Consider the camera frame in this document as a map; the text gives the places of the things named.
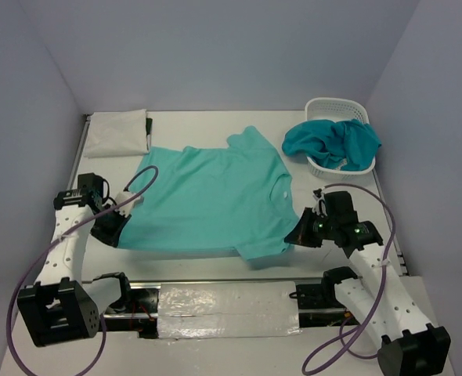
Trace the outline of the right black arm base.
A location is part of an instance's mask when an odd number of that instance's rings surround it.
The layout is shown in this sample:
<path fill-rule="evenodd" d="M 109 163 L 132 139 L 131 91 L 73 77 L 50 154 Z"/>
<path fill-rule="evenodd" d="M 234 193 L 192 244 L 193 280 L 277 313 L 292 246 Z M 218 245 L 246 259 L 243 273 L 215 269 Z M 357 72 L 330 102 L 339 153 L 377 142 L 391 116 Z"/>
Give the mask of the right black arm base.
<path fill-rule="evenodd" d="M 299 309 L 342 309 L 344 306 L 336 299 L 334 287 L 343 280 L 357 277 L 348 266 L 329 269 L 318 283 L 298 284 L 289 298 L 298 302 Z"/>

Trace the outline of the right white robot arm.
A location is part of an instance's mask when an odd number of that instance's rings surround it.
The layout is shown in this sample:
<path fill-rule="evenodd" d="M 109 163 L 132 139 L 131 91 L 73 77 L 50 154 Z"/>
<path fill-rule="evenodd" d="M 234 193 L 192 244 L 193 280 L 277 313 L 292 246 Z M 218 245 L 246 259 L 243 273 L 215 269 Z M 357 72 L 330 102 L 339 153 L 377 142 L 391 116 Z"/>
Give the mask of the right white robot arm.
<path fill-rule="evenodd" d="M 329 240 L 345 253 L 349 266 L 325 271 L 320 294 L 327 305 L 344 306 L 359 325 L 341 330 L 335 337 L 341 349 L 310 370 L 312 358 L 333 342 L 313 350 L 301 372 L 315 375 L 326 370 L 367 334 L 376 346 L 382 374 L 441 374 L 451 344 L 448 331 L 436 327 L 420 310 L 389 260 L 393 240 L 384 240 L 372 222 L 359 220 L 351 194 L 342 187 L 335 183 L 314 190 L 314 206 L 305 208 L 285 241 L 319 248 Z"/>

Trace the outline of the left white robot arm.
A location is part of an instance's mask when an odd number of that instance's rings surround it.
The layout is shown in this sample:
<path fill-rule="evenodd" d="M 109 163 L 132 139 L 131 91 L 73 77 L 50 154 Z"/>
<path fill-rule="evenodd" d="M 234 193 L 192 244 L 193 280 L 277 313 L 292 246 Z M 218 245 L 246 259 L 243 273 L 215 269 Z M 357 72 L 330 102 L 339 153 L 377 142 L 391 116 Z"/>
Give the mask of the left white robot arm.
<path fill-rule="evenodd" d="M 82 283 L 89 237 L 116 247 L 131 211 L 141 197 L 123 190 L 111 203 L 103 196 L 105 180 L 94 173 L 78 177 L 78 186 L 53 200 L 55 247 L 32 285 L 23 287 L 17 306 L 37 347 L 92 338 L 101 327 L 100 315 L 112 308 L 131 308 L 134 293 L 122 272 L 104 273 Z"/>

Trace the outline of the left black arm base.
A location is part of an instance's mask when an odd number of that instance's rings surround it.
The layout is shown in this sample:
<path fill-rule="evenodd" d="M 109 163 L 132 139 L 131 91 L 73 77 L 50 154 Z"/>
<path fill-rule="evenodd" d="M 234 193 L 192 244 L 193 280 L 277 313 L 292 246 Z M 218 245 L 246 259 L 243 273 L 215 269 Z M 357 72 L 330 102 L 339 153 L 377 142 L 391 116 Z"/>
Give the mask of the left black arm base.
<path fill-rule="evenodd" d="M 118 299 L 111 302 L 103 311 L 106 315 L 120 315 L 131 313 L 144 313 L 147 319 L 154 322 L 157 319 L 157 303 L 159 291 L 154 288 L 132 288 L 129 279 L 122 272 L 106 273 L 94 278 L 93 285 L 99 281 L 113 281 L 113 286 L 118 287 L 120 292 Z"/>

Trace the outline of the white and green t-shirt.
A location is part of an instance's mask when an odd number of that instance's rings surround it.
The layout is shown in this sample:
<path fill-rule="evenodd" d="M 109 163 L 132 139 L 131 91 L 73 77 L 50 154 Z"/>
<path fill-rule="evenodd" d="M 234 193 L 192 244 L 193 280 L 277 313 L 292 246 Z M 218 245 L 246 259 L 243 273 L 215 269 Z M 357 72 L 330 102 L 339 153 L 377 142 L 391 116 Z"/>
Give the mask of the white and green t-shirt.
<path fill-rule="evenodd" d="M 132 157 L 148 154 L 153 119 L 145 109 L 124 112 L 95 112 L 83 149 L 87 158 Z"/>

